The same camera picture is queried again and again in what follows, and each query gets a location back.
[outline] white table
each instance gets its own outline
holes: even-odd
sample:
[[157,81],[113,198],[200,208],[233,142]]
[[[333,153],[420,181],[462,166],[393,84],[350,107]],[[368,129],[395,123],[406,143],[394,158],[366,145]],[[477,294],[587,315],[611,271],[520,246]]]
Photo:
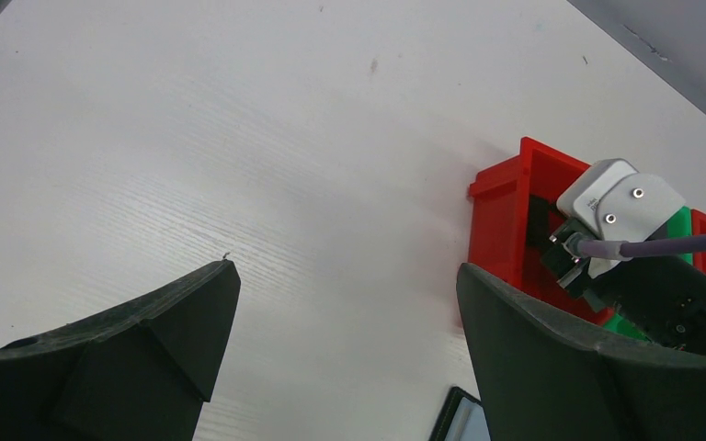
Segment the white table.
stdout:
[[563,0],[14,0],[0,345],[231,252],[197,439],[426,439],[477,391],[466,187],[524,135],[706,210],[706,117]]

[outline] scuff mark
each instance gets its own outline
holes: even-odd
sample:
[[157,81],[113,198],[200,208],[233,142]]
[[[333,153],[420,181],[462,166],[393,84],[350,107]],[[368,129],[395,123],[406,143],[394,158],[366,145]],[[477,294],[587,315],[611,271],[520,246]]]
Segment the scuff mark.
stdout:
[[644,39],[643,37],[640,37],[640,34],[635,32],[632,28],[622,25],[624,29],[629,31],[630,34],[632,34],[636,39],[639,41],[642,41],[645,46],[648,46],[648,49],[651,50],[651,53],[657,57],[659,57],[659,60],[663,62],[672,62],[669,58],[667,58],[662,52],[659,51],[653,44],[649,43],[648,40]]

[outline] gray wall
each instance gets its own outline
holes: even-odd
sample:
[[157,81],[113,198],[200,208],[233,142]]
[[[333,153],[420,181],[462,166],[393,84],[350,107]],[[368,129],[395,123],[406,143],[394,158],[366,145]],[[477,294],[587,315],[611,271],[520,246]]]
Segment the gray wall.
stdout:
[[706,0],[569,0],[706,114]]

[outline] white tabletop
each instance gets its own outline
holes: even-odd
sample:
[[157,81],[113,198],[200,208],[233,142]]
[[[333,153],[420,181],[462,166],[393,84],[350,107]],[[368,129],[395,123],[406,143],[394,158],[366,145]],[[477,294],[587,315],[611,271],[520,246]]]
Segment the white tabletop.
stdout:
[[706,117],[564,0],[13,0],[0,345],[231,252],[197,439],[427,439],[477,392],[466,187],[525,135],[706,210]]

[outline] cable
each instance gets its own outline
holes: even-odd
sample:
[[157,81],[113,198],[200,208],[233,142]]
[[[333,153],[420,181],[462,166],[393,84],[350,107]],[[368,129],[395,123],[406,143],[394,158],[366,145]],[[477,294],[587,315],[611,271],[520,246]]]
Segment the cable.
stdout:
[[706,234],[634,243],[582,239],[575,243],[574,248],[583,257],[610,260],[701,253],[706,251]]

